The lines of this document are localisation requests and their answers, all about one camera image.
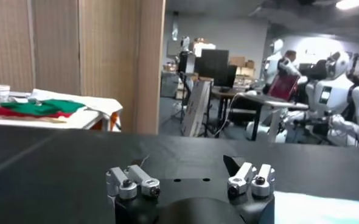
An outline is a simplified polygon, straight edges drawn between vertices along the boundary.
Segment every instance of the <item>wall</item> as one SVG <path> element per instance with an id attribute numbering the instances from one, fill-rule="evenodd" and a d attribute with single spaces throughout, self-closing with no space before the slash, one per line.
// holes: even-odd
<path id="1" fill-rule="evenodd" d="M 34 86 L 27 0 L 0 0 L 0 84 Z"/>
<path id="2" fill-rule="evenodd" d="M 136 132 L 158 134 L 162 36 L 166 0 L 142 0 L 140 17 Z"/>
<path id="3" fill-rule="evenodd" d="M 172 14 L 166 13 L 162 63 L 170 61 L 166 52 L 172 33 L 172 21 Z M 245 56 L 247 60 L 255 61 L 256 75 L 259 75 L 268 28 L 266 21 L 179 15 L 178 25 L 179 40 L 184 35 L 191 40 L 207 38 L 217 49 L 226 49 L 232 56 Z"/>
<path id="4" fill-rule="evenodd" d="M 335 40 L 326 37 L 287 36 L 284 40 L 282 53 L 294 50 L 298 53 L 296 63 L 316 63 L 320 59 L 326 59 L 331 52 L 347 51 L 359 53 L 359 43 Z M 306 50 L 312 51 L 316 56 L 306 54 Z"/>
<path id="5" fill-rule="evenodd" d="M 139 0 L 80 0 L 79 8 L 82 94 L 118 100 L 123 131 L 134 131 Z"/>
<path id="6" fill-rule="evenodd" d="M 81 94 L 78 0 L 31 1 L 36 88 Z"/>

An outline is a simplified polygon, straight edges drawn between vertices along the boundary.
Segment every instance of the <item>red cloth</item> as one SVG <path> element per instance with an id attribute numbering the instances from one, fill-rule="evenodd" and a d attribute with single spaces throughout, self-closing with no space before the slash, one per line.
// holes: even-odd
<path id="1" fill-rule="evenodd" d="M 299 78 L 297 75 L 277 75 L 271 84 L 268 95 L 288 101 L 297 89 Z"/>
<path id="2" fill-rule="evenodd" d="M 15 112 L 15 111 L 13 111 L 11 109 L 8 109 L 8 108 L 0 107 L 0 116 L 5 116 L 5 117 L 37 117 L 37 118 L 52 117 L 52 118 L 59 118 L 59 117 L 70 117 L 71 115 L 72 115 L 72 113 L 57 112 L 56 114 L 51 114 L 51 115 L 47 115 L 47 116 L 37 116 L 37 115 L 31 115 L 31 114 L 22 114 L 22 113 Z"/>

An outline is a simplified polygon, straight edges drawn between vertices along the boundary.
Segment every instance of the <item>white table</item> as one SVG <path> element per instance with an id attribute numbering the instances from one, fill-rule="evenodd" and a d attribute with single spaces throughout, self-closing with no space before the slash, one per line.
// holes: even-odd
<path id="1" fill-rule="evenodd" d="M 51 123 L 45 121 L 19 121 L 11 119 L 0 119 L 0 125 L 22 126 L 22 127 L 41 127 L 41 128 L 57 128 L 57 129 L 90 129 L 103 120 L 103 131 L 109 131 L 109 120 L 104 119 L 100 112 L 97 111 L 78 111 L 68 118 L 66 123 Z"/>
<path id="2" fill-rule="evenodd" d="M 298 110 L 308 110 L 308 105 L 302 104 L 302 103 L 290 103 L 282 99 L 278 99 L 275 97 L 265 96 L 265 95 L 249 95 L 244 94 L 242 97 L 257 102 L 259 104 L 254 120 L 254 128 L 253 128 L 253 134 L 251 136 L 251 140 L 255 141 L 257 139 L 257 132 L 258 132 L 258 125 L 260 120 L 260 112 L 263 106 L 269 106 L 273 109 L 276 109 L 273 111 L 273 116 L 271 118 L 271 125 L 269 129 L 268 134 L 268 140 L 269 142 L 275 142 L 276 136 L 278 134 L 278 126 L 279 126 L 279 120 L 281 116 L 282 109 L 285 108 L 292 108 L 292 109 L 298 109 Z"/>

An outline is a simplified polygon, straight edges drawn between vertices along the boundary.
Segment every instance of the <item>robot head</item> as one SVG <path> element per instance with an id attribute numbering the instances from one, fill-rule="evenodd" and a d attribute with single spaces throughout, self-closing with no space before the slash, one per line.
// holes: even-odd
<path id="1" fill-rule="evenodd" d="M 276 41 L 274 41 L 270 47 L 271 47 L 271 51 L 273 52 L 273 54 L 281 51 L 281 49 L 284 46 L 284 41 L 282 41 L 281 39 L 278 39 Z"/>
<path id="2" fill-rule="evenodd" d="M 335 79 L 347 72 L 349 69 L 349 55 L 338 51 L 327 59 L 327 78 Z"/>
<path id="3" fill-rule="evenodd" d="M 183 36 L 181 40 L 181 51 L 189 51 L 190 38 Z"/>

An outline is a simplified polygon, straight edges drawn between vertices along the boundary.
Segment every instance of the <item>ceiling light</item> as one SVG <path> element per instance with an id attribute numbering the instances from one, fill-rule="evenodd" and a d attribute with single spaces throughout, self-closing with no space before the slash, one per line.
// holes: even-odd
<path id="1" fill-rule="evenodd" d="M 336 4 L 336 7 L 341 10 L 352 9 L 359 6 L 359 0 L 342 0 Z"/>

